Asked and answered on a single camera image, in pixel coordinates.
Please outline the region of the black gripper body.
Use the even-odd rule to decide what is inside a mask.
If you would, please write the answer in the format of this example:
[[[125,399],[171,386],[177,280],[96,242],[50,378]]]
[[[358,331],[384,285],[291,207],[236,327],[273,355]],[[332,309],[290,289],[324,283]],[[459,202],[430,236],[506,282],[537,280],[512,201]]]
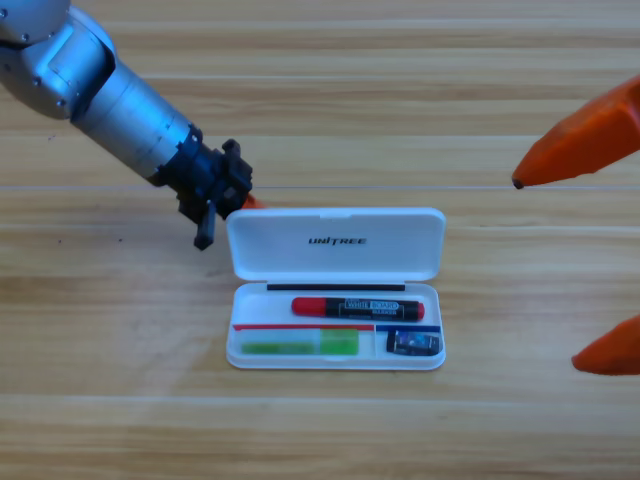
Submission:
[[[253,188],[252,173],[236,140],[227,140],[220,150],[210,149],[203,143],[201,130],[192,127],[175,155],[156,169],[149,182],[176,192],[178,211],[197,225],[194,246],[205,250],[214,242],[216,219],[243,209]]]

